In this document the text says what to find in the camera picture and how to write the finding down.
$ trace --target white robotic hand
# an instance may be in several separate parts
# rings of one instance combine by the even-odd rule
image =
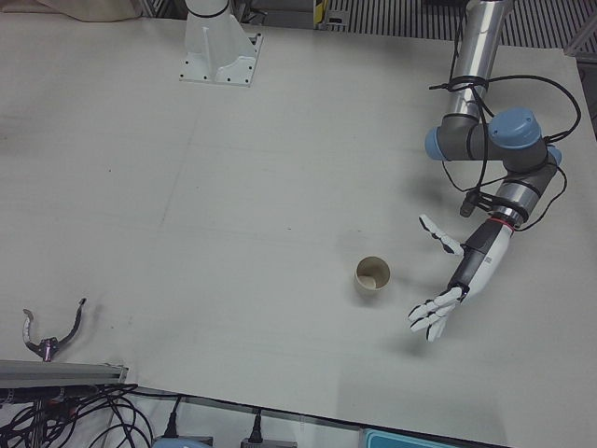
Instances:
[[[460,246],[426,215],[419,220],[426,231],[441,241],[446,252],[464,256],[448,288],[433,300],[417,305],[409,314],[410,329],[427,328],[427,341],[432,342],[441,336],[456,305],[485,288],[506,253],[514,230],[505,221],[490,217]]]
[[[463,296],[461,287],[453,287],[442,292],[432,301],[415,306],[409,314],[409,321],[412,322],[410,329],[418,331],[427,328],[427,341],[434,341],[441,336],[446,327],[448,315],[456,308]]]

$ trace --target teal container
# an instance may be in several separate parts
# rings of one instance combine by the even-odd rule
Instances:
[[[362,448],[456,448],[436,441],[424,441],[374,429],[366,429],[362,441]]]

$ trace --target metal floor grate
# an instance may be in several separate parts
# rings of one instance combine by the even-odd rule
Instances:
[[[507,17],[502,44],[541,49],[565,48],[593,11],[597,0],[518,0]],[[453,40],[456,7],[424,0],[330,0],[327,29],[369,35]],[[597,35],[583,51],[597,53]]]

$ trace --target white table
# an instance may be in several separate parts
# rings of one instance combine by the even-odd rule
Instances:
[[[589,121],[560,145],[565,197],[430,344],[406,315],[458,260],[417,216],[461,240],[483,220],[458,217],[462,195],[423,151],[447,103],[427,86],[446,80],[451,43],[266,28],[247,89],[180,82],[184,27],[0,15],[0,357],[35,359],[23,307],[34,337],[60,336],[87,297],[57,360],[380,426],[595,446]],[[493,73],[553,77],[582,100],[559,50],[501,48]],[[532,82],[494,85],[488,102],[531,107],[546,133],[572,120]],[[451,169],[463,184],[478,174]],[[352,286],[367,255],[393,271],[371,302]]]

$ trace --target beige cup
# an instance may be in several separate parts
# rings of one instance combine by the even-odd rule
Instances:
[[[354,271],[354,287],[366,296],[378,293],[390,282],[390,268],[379,257],[366,257]]]

